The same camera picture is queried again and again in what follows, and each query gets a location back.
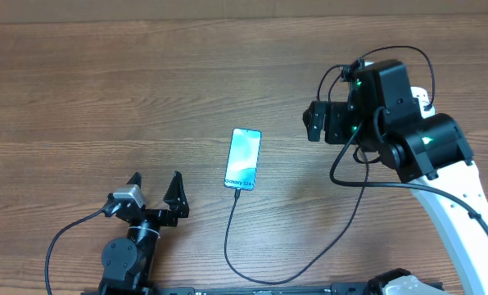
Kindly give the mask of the blue Galaxy smartphone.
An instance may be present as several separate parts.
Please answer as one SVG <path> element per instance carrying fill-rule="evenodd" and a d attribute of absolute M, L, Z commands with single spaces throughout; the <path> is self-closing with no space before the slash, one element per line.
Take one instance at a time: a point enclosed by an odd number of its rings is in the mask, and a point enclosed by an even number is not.
<path fill-rule="evenodd" d="M 234 129 L 224 175 L 224 186 L 251 191 L 255 188 L 262 133 L 253 129 Z"/>

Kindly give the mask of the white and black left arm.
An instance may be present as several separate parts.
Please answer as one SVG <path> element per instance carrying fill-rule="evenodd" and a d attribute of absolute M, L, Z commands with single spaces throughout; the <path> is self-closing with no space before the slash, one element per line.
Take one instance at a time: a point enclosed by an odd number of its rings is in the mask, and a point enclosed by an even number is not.
<path fill-rule="evenodd" d="M 124 238 L 112 239 L 102 250 L 102 279 L 96 294 L 157 294 L 158 287 L 150 280 L 157 242 L 162 227 L 175 227 L 180 219 L 189 216 L 189 205 L 183 186 L 183 175 L 175 171 L 163 197 L 166 209 L 148 209 L 142 193 L 142 176 L 136 172 L 127 184 L 107 195 L 101 209 L 70 223 L 52 239 L 44 262 L 44 283 L 47 294 L 52 294 L 49 265 L 56 241 L 68 229 L 99 215 L 116 217 L 126 222 Z"/>

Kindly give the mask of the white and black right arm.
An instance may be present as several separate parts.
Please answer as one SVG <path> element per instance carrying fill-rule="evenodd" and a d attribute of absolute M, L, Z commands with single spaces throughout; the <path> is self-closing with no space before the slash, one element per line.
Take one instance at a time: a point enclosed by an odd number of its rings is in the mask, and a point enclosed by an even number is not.
<path fill-rule="evenodd" d="M 410 190 L 435 225 L 464 292 L 488 294 L 488 201 L 458 123 L 424 102 L 401 61 L 358 59 L 342 66 L 340 77 L 350 85 L 347 100 L 316 99 L 303 114 L 309 141 L 377 153 L 399 179 L 373 187 Z"/>

